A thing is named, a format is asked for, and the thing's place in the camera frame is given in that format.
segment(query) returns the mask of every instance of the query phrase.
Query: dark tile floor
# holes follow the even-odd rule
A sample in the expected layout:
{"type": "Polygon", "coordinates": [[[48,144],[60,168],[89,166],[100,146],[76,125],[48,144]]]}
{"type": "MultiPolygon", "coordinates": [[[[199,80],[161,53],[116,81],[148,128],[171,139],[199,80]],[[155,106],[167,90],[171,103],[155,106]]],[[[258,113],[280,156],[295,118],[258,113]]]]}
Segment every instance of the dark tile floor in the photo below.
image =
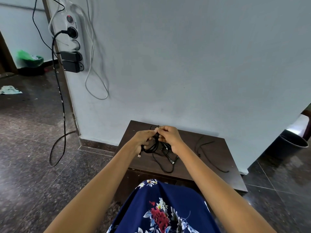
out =
{"type": "MultiPolygon", "coordinates": [[[[0,87],[3,85],[13,85],[23,94],[0,95],[0,232],[43,232],[109,162],[112,152],[80,147],[74,133],[68,136],[65,156],[51,168],[50,149],[63,134],[62,108],[53,73],[0,78],[0,87]]],[[[67,95],[64,101],[67,131],[72,131],[75,125],[67,95]]],[[[61,154],[62,145],[60,142],[56,146],[53,161],[61,154]]],[[[249,190],[244,199],[278,233],[310,232],[311,149],[283,162],[260,157],[243,180],[249,190]]],[[[112,203],[97,232],[107,231],[119,207],[112,203]]]]}

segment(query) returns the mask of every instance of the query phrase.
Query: power strip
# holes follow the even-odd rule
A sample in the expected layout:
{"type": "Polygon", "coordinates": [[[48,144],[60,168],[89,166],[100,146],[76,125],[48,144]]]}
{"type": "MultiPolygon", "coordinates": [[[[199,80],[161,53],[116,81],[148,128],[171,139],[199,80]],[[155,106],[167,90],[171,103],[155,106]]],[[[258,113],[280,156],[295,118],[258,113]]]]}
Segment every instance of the power strip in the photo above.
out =
{"type": "Polygon", "coordinates": [[[73,27],[78,33],[78,37],[75,39],[68,36],[68,40],[71,42],[69,45],[72,46],[72,51],[77,51],[81,54],[82,60],[79,61],[80,71],[86,71],[88,70],[89,65],[87,62],[87,57],[86,57],[86,52],[85,52],[85,47],[84,47],[80,18],[77,14],[71,11],[66,11],[65,23],[66,23],[67,28],[73,27]]]}

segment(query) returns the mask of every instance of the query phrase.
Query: plastic bag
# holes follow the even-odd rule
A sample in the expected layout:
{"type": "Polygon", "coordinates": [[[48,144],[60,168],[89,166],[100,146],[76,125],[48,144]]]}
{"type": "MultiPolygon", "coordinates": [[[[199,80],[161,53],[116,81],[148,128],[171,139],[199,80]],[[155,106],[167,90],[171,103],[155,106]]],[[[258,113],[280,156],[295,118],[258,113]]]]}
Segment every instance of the plastic bag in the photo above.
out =
{"type": "Polygon", "coordinates": [[[17,57],[22,60],[23,62],[25,62],[25,64],[27,65],[27,67],[29,68],[37,68],[40,65],[43,64],[44,59],[42,56],[39,55],[31,55],[29,53],[27,53],[24,50],[19,50],[17,52],[17,57]]]}

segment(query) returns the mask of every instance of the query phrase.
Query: wooden table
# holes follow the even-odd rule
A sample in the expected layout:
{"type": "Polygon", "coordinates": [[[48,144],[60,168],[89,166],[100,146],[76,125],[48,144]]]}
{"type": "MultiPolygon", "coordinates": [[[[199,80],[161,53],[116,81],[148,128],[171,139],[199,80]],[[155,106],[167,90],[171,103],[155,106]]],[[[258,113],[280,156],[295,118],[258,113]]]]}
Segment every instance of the wooden table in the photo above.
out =
{"type": "MultiPolygon", "coordinates": [[[[122,148],[122,146],[129,141],[137,131],[149,130],[156,128],[158,125],[142,123],[131,120],[123,137],[119,144],[116,153],[122,148]]],[[[218,176],[220,176],[226,183],[228,183],[233,189],[240,193],[247,192],[247,188],[242,180],[242,177],[235,165],[230,150],[223,138],[213,137],[202,134],[187,132],[179,130],[180,136],[183,141],[194,151],[195,146],[213,141],[210,144],[202,146],[207,157],[213,162],[215,166],[227,173],[217,170],[204,156],[202,151],[201,160],[211,168],[218,176]]],[[[172,164],[166,157],[162,157],[155,154],[155,158],[162,164],[165,170],[171,170],[172,164]]],[[[190,174],[188,173],[183,162],[178,159],[175,164],[174,172],[165,173],[161,170],[160,166],[153,159],[152,154],[142,152],[141,157],[135,157],[131,162],[129,169],[124,176],[119,189],[115,194],[115,200],[118,202],[124,202],[130,193],[134,190],[138,184],[146,179],[158,179],[161,182],[169,184],[183,185],[195,189],[199,192],[198,187],[194,183],[190,174]]]]}

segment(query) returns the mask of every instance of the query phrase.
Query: dress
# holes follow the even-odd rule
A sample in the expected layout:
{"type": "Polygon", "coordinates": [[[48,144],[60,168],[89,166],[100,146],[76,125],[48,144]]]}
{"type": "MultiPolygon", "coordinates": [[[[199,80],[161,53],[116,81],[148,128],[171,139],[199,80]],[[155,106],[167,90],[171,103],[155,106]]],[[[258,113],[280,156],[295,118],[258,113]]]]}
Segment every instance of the dress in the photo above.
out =
{"type": "Polygon", "coordinates": [[[143,181],[128,197],[107,233],[220,233],[204,199],[194,190],[143,181]]]}

